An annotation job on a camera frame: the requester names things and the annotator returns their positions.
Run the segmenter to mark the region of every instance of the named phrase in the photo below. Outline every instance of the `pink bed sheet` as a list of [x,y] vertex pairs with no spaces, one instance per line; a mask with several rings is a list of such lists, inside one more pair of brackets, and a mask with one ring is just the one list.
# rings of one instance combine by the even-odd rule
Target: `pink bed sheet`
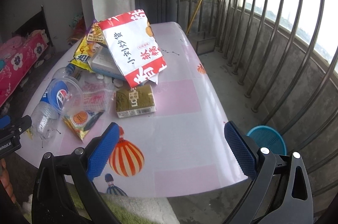
[[0,106],[13,93],[46,48],[47,44],[41,34],[36,34],[27,41],[13,38],[1,46],[1,54],[6,55],[6,58],[8,55],[10,57],[4,59],[5,66],[0,71]]

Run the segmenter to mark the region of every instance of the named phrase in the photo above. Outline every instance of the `barcode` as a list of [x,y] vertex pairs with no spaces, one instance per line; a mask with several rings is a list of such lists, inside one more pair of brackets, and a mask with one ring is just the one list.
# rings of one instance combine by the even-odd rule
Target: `barcode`
[[151,108],[146,108],[146,109],[139,109],[136,110],[137,114],[145,114],[145,113],[150,113],[151,112]]

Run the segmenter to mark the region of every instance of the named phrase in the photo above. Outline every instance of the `plastic bottle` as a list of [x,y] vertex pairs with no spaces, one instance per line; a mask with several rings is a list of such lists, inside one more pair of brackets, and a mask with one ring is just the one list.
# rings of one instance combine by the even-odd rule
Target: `plastic bottle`
[[[56,79],[62,79],[72,75],[74,70],[75,66],[71,63],[68,64],[66,67],[58,69],[54,73],[50,85]],[[57,124],[59,119],[59,112],[54,106],[50,104],[50,101],[48,99],[49,86],[31,115],[32,134],[39,135],[42,140],[50,140],[55,137],[55,133],[57,133]]]

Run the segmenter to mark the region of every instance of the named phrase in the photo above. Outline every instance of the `blue basket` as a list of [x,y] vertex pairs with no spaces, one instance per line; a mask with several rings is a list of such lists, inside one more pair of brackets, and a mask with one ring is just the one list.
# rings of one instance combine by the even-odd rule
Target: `blue basket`
[[251,129],[250,136],[259,147],[267,147],[275,154],[286,155],[286,146],[280,134],[269,126],[257,126]]

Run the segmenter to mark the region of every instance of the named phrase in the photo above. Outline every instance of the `orange striped hot air balloon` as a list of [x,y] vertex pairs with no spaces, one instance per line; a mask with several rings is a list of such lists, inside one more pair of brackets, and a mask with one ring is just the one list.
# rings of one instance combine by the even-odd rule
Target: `orange striped hot air balloon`
[[134,176],[144,165],[144,156],[133,143],[123,138],[124,131],[120,127],[120,139],[109,157],[109,165],[117,174]]

